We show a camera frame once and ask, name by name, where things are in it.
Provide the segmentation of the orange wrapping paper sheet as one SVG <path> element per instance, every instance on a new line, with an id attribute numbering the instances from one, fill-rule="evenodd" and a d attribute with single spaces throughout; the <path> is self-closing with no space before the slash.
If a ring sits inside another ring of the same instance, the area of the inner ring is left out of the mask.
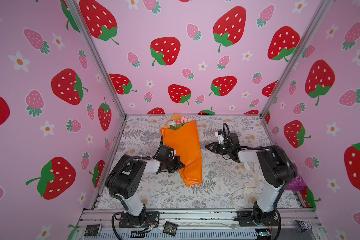
<path id="1" fill-rule="evenodd" d="M 176 120 L 177 126 L 169 128 L 167 122 L 160 132 L 166 146 L 176 150 L 185 167 L 179 173 L 187 187 L 203 183 L 202 152 L 197 121 L 181 124 L 181 115 L 174 114 L 169 121 Z"/>

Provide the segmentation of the white fake rose stem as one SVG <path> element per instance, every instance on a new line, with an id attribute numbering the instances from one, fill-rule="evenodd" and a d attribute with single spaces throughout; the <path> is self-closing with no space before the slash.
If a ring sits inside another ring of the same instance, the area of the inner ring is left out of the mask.
<path id="1" fill-rule="evenodd" d="M 171 127 L 176 127 L 177 126 L 177 121 L 176 120 L 173 120 L 173 121 L 169 121 L 168 123 L 167 123 L 167 126 L 169 127 L 169 128 L 171 128 Z"/>

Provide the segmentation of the pink fake rose stem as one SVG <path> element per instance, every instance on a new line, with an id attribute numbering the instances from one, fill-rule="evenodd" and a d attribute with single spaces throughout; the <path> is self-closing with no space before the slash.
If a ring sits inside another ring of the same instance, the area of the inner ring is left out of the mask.
<path id="1" fill-rule="evenodd" d="M 185 117 L 181 117 L 180 121 L 181 121 L 181 124 L 183 125 L 183 124 L 186 124 L 188 122 L 188 119 L 185 118 Z"/>

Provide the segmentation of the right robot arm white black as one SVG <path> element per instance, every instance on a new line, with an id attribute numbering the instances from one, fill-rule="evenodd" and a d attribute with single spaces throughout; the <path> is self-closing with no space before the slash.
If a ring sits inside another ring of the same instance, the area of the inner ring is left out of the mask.
<path id="1" fill-rule="evenodd" d="M 236 134 L 218 131 L 215 135 L 219 141 L 206 145 L 207 150 L 228 156 L 237 163 L 260 165 L 266 183 L 260 198 L 254 203 L 252 221 L 258 226 L 264 225 L 277 212 L 277 204 L 283 192 L 297 176 L 296 168 L 279 146 L 245 147 L 239 145 Z"/>

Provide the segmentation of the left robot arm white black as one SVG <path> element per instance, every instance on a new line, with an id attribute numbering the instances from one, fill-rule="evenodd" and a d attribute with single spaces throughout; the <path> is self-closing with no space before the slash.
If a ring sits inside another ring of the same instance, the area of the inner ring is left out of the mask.
<path id="1" fill-rule="evenodd" d="M 177 151 L 165 145 L 159 145 L 153 156 L 123 155 L 109 173 L 105 186 L 109 195 L 117 199 L 125 213 L 132 217 L 145 214 L 145 205 L 136 192 L 144 174 L 174 173 L 185 167 Z"/>

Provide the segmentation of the white ribbon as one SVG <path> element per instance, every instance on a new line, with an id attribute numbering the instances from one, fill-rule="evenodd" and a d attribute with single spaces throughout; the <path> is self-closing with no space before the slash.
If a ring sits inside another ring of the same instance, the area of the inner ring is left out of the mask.
<path id="1" fill-rule="evenodd" d="M 231 196 L 231 204 L 236 210 L 250 209 L 254 206 L 254 203 L 259 199 L 260 195 L 255 192 L 255 189 L 259 186 L 259 182 L 264 181 L 265 178 L 262 174 L 259 174 L 254 164 L 252 169 L 250 165 L 243 163 L 245 171 L 252 177 L 249 182 L 244 183 L 244 188 L 237 190 Z"/>

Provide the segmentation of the black square tag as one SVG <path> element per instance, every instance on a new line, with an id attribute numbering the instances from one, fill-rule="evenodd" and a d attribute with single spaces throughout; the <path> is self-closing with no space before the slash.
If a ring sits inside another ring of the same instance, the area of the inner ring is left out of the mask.
<path id="1" fill-rule="evenodd" d="M 97 237 L 101 232 L 102 225 L 87 225 L 84 237 Z"/>
<path id="2" fill-rule="evenodd" d="M 178 225 L 166 221 L 163 228 L 163 233 L 175 237 L 177 235 Z"/>

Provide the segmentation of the purple snack bag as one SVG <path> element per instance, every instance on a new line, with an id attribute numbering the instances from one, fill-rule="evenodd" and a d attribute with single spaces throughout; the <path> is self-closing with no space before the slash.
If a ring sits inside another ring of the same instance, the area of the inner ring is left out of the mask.
<path id="1" fill-rule="evenodd" d="M 286 191 L 296 191 L 301 192 L 307 188 L 307 185 L 305 184 L 303 178 L 301 177 L 298 168 L 295 163 L 293 163 L 296 177 L 291 181 L 291 183 L 285 188 Z"/>

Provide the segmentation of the black square tag left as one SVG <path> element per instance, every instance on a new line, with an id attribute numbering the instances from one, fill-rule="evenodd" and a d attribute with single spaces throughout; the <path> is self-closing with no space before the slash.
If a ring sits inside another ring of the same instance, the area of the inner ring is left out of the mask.
<path id="1" fill-rule="evenodd" d="M 102 225 L 87 225 L 84 237 L 97 237 L 101 232 Z"/>

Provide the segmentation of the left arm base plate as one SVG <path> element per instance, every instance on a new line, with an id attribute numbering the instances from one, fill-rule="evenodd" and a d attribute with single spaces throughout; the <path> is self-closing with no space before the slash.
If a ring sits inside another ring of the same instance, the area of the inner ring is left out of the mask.
<path id="1" fill-rule="evenodd" d="M 148 228 L 151 225 L 159 225 L 160 212 L 143 212 L 135 217 L 124 213 L 119 221 L 119 228 Z"/>

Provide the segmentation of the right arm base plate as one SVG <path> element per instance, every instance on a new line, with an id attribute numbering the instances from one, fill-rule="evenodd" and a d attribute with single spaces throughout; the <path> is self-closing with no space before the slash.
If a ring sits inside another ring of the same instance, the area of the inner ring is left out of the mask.
<path id="1" fill-rule="evenodd" d="M 279 219 L 275 211 L 269 213 L 237 211 L 234 221 L 239 222 L 241 227 L 277 227 L 279 225 Z"/>

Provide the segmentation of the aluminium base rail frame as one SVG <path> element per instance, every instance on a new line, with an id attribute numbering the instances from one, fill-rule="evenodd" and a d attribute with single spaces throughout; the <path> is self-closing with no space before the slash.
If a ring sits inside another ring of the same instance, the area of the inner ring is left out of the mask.
<path id="1" fill-rule="evenodd" d="M 112 220 L 116 210 L 83 211 L 73 233 L 74 240 L 327 240 L 327 232 L 311 209 L 280 209 L 277 227 L 241 227 L 234 221 L 235 209 L 158 209 L 159 225 L 148 233 L 143 228 L 119 228 Z M 301 233 L 295 222 L 310 222 L 311 230 Z M 163 233 L 166 221 L 178 225 L 177 235 Z M 84 237 L 87 225 L 101 224 L 97 237 Z"/>

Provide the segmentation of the right aluminium corner post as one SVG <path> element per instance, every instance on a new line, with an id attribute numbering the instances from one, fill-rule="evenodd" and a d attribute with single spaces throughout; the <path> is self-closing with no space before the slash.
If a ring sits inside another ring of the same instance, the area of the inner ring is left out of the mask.
<path id="1" fill-rule="evenodd" d="M 313 14 L 312 19 L 310 20 L 304 34 L 301 36 L 301 40 L 297 45 L 296 50 L 293 52 L 292 57 L 289 59 L 285 69 L 283 70 L 282 74 L 280 75 L 278 82 L 267 101 L 265 107 L 263 108 L 262 113 L 260 114 L 261 120 L 265 120 L 265 116 L 267 112 L 271 109 L 273 102 L 275 101 L 276 97 L 283 89 L 285 82 L 288 80 L 289 76 L 294 70 L 295 64 L 301 58 L 301 54 L 305 49 L 306 45 L 310 42 L 312 37 L 314 36 L 316 30 L 320 26 L 321 22 L 324 20 L 327 12 L 329 11 L 330 7 L 332 6 L 333 1 L 330 0 L 322 0 L 318 5 L 315 13 Z"/>

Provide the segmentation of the aluminium corner post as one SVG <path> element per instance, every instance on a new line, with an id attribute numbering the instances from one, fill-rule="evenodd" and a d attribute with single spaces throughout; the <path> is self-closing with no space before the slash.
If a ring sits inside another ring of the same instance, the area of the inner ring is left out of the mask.
<path id="1" fill-rule="evenodd" d="M 106 88 L 109 91 L 109 94 L 111 95 L 111 98 L 113 99 L 113 102 L 121 115 L 121 118 L 123 120 L 125 120 L 127 118 L 127 114 L 125 113 L 125 110 L 122 107 L 122 104 L 118 98 L 118 94 L 114 88 L 112 80 L 109 77 L 109 74 L 104 66 L 101 56 L 99 55 L 99 52 L 94 44 L 92 36 L 87 28 L 87 25 L 85 23 L 83 15 L 80 13 L 79 4 L 76 1 L 68 0 L 67 5 L 70 8 L 70 12 L 74 18 L 74 21 L 76 22 L 76 24 L 81 32 L 81 35 L 83 36 L 83 39 L 92 55 L 92 58 L 99 70 L 100 75 L 103 78 Z"/>
<path id="2" fill-rule="evenodd" d="M 267 101 L 265 107 L 263 108 L 262 113 L 260 114 L 261 120 L 265 120 L 265 116 L 267 112 L 271 109 L 273 102 L 275 101 L 276 97 L 283 89 L 285 82 L 288 80 L 289 76 L 294 70 L 295 64 L 301 58 L 301 54 L 305 49 L 306 45 L 310 42 L 312 37 L 314 36 L 316 30 L 320 26 L 321 22 L 324 20 L 327 12 L 329 11 L 330 7 L 332 6 L 333 1 L 330 0 L 322 0 L 318 5 L 315 13 L 313 14 L 312 19 L 310 20 L 304 34 L 301 36 L 301 40 L 297 45 L 296 50 L 293 52 L 292 57 L 289 59 L 285 69 L 283 70 L 282 74 L 280 75 L 278 82 Z"/>

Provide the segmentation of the left aluminium corner post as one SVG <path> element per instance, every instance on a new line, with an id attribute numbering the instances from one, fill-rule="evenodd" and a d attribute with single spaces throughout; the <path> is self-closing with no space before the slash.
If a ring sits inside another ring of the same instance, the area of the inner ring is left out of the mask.
<path id="1" fill-rule="evenodd" d="M 92 36 L 87 28 L 87 25 L 85 23 L 83 15 L 80 13 L 79 4 L 76 1 L 68 0 L 67 5 L 70 8 L 70 12 L 74 18 L 74 21 L 76 22 L 76 24 L 81 32 L 81 35 L 83 36 L 83 39 L 92 55 L 92 58 L 99 70 L 100 75 L 103 78 L 106 88 L 109 91 L 109 94 L 111 95 L 111 98 L 113 99 L 113 102 L 121 115 L 121 118 L 123 120 L 125 120 L 127 118 L 127 114 L 125 113 L 125 110 L 122 107 L 122 104 L 118 98 L 118 94 L 114 88 L 112 80 L 109 77 L 109 74 L 104 66 L 101 56 L 99 55 L 99 52 L 94 44 Z"/>

